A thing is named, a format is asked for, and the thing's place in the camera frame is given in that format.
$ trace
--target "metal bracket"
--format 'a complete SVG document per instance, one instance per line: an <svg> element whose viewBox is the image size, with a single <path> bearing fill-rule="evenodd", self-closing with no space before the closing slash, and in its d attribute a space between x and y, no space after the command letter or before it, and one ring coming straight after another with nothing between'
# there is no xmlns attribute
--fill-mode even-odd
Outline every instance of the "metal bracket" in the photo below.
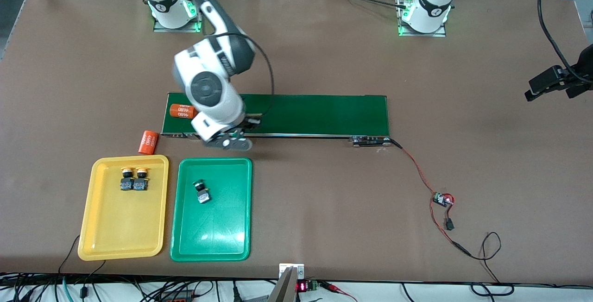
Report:
<svg viewBox="0 0 593 302"><path fill-rule="evenodd" d="M282 277L286 268L290 267L296 268L297 279L303 280L305 278L305 264L280 264L280 266L278 266L278 277Z"/></svg>
<svg viewBox="0 0 593 302"><path fill-rule="evenodd" d="M354 148L391 145L389 137L350 137L349 141Z"/></svg>
<svg viewBox="0 0 593 302"><path fill-rule="evenodd" d="M203 145L223 150L248 151L252 148L253 143L250 139L243 137L241 129L237 129L233 133L224 133L208 142L204 142Z"/></svg>

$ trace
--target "brown table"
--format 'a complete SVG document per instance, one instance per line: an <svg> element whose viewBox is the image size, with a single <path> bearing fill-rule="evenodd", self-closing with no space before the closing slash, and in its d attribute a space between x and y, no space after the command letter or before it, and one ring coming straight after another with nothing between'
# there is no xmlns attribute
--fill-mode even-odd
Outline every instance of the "brown table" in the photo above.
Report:
<svg viewBox="0 0 593 302"><path fill-rule="evenodd" d="M543 1L576 61L587 42L574 4ZM473 253L486 232L502 237L489 262L502 281L591 283L593 96L525 101L527 81L559 63L536 0L455 0L447 38L400 38L393 9L360 0L221 2L270 55L277 93L387 95L392 136L457 199L451 237ZM160 129L166 93L178 91L172 56L199 39L152 33L140 0L26 1L0 63L0 270L57 271L91 165L134 155L142 131ZM233 78L243 93L268 93L268 81L261 56ZM257 139L246 154L248 260L174 263L178 164L239 154L166 138L157 152L171 160L163 251L103 272L274 277L278 263L303 262L328 279L489 280L432 224L430 193L401 150L326 139ZM97 265L74 255L64 271Z"/></svg>

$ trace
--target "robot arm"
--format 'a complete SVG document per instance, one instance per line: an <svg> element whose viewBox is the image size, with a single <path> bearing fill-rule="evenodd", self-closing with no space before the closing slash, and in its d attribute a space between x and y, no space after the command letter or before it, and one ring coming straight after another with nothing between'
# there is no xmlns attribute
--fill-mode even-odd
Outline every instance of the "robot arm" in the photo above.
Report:
<svg viewBox="0 0 593 302"><path fill-rule="evenodd" d="M251 141L221 132L238 127L245 119L243 100L229 77L248 70L254 50L243 30L222 9L218 0L191 0L214 26L214 35L175 55L173 76L200 112L191 125L206 145L249 150Z"/></svg>
<svg viewBox="0 0 593 302"><path fill-rule="evenodd" d="M451 11L451 0L407 0L402 20L421 33L438 30Z"/></svg>

